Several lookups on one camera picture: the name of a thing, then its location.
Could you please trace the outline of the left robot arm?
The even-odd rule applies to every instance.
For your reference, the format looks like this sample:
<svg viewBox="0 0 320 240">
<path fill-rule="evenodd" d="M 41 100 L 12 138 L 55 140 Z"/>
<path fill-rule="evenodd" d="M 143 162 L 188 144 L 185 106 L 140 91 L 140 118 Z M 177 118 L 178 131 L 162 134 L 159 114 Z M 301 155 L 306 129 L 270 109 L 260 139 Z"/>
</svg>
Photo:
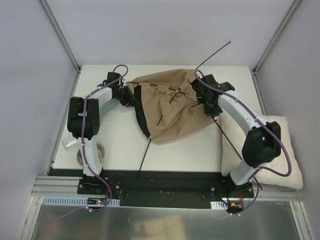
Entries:
<svg viewBox="0 0 320 240">
<path fill-rule="evenodd" d="M 133 107 L 137 103 L 123 78 L 117 72 L 109 72 L 91 93 L 84 97 L 73 96 L 69 100 L 67 130 L 79 144 L 84 176 L 94 177 L 88 188 L 96 195 L 102 194 L 106 188 L 105 181 L 97 177 L 103 171 L 97 147 L 101 122 L 112 109 L 109 105 L 119 102 L 124 107 Z"/>
</svg>

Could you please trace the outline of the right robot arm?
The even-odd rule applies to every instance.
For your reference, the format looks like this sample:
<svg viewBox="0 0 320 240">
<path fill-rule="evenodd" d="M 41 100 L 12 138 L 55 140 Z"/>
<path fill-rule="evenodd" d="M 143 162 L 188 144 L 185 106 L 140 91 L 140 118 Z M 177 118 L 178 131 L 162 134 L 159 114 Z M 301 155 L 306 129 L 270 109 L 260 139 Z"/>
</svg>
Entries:
<svg viewBox="0 0 320 240">
<path fill-rule="evenodd" d="M 194 73 L 198 82 L 191 85 L 197 100 L 204 106 L 205 115 L 215 118 L 225 111 L 245 134 L 242 160 L 226 176 L 225 192 L 234 198 L 262 167 L 281 154 L 281 127 L 275 121 L 260 118 L 229 82 L 218 83 L 212 74 L 199 77 L 201 74 L 199 70 Z"/>
</svg>

